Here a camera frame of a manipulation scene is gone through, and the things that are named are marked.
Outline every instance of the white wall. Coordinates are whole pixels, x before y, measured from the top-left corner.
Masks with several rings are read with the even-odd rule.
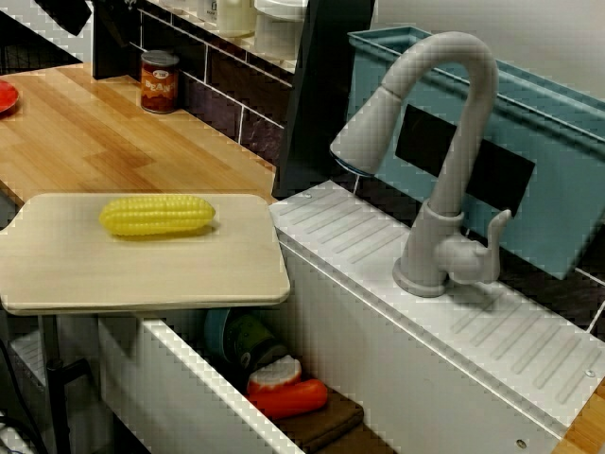
[[[474,34],[499,60],[605,100],[603,0],[376,0],[372,21]]]
[[[87,0],[89,8],[93,6]],[[93,16],[78,36],[63,30],[34,0],[0,0],[0,11],[82,61],[93,59]]]

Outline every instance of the red plate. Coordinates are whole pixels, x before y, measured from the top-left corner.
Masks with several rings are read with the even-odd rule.
[[[8,82],[0,80],[0,113],[7,111],[17,103],[19,92]]]

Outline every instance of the yellow corn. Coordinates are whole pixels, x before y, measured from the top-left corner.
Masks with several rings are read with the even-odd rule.
[[[156,235],[196,230],[215,216],[210,203],[195,196],[125,197],[109,202],[98,218],[114,235]]]

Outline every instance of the wooden cutting board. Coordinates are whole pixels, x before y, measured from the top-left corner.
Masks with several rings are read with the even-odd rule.
[[[262,306],[290,285],[267,203],[194,194],[216,210],[201,235],[113,236],[103,206],[134,194],[43,194],[0,232],[0,299],[15,315]]]

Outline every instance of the teal bin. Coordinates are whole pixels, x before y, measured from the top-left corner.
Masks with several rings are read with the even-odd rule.
[[[372,95],[392,63],[430,36],[406,26],[350,33],[354,72],[348,118]],[[563,279],[575,268],[605,218],[605,103],[551,80],[498,62],[499,88],[484,139],[534,163],[503,248]],[[463,66],[445,64],[425,75],[404,102],[376,178],[417,201],[436,177],[395,156],[407,104],[452,125],[468,93]],[[485,236],[499,212],[466,195],[464,225]]]

